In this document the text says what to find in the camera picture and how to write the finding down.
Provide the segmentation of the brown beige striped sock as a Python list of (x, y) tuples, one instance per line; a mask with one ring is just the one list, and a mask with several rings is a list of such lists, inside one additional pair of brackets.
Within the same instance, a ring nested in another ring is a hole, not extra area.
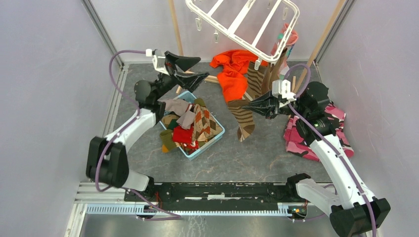
[(254, 67), (255, 62), (250, 62), (246, 73), (248, 87), (243, 99), (248, 101), (254, 100), (262, 95), (261, 86), (267, 69), (266, 66), (259, 66), (257, 70)]
[(249, 104), (248, 100), (233, 100), (227, 103), (227, 107), (239, 124), (237, 137), (240, 142), (247, 139), (254, 131), (255, 124), (251, 110), (243, 109)]

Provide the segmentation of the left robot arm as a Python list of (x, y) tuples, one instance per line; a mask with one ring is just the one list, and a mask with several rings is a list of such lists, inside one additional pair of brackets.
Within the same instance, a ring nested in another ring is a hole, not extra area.
[(170, 51), (157, 49), (131, 50), (131, 53), (150, 57), (154, 70), (158, 72), (155, 81), (140, 80), (134, 87), (135, 99), (127, 96), (111, 78), (116, 90), (134, 104), (134, 114), (119, 128), (105, 137), (94, 137), (90, 141), (86, 164), (86, 176), (91, 178), (100, 192), (101, 183), (109, 188), (128, 188), (136, 190), (143, 201), (155, 196), (155, 187), (150, 185), (152, 178), (129, 168), (127, 153), (133, 144), (149, 129), (154, 127), (165, 113), (166, 104), (160, 98), (175, 86), (190, 92), (209, 76), (208, 72), (188, 73), (187, 70), (201, 61), (197, 56), (180, 56)]

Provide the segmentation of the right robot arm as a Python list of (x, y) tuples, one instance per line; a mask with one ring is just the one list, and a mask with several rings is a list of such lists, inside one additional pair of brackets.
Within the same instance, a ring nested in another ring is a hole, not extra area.
[(378, 228), (390, 212), (385, 198), (377, 198), (356, 172), (340, 144), (325, 108), (329, 104), (328, 88), (320, 82), (310, 82), (299, 93), (289, 91), (287, 80), (273, 82), (272, 90), (250, 101), (244, 109), (265, 116), (297, 116), (297, 131), (316, 154), (335, 187), (332, 193), (317, 184), (307, 174), (288, 179), (286, 197), (291, 201), (309, 201), (328, 216), (340, 237), (365, 233), (377, 235)]

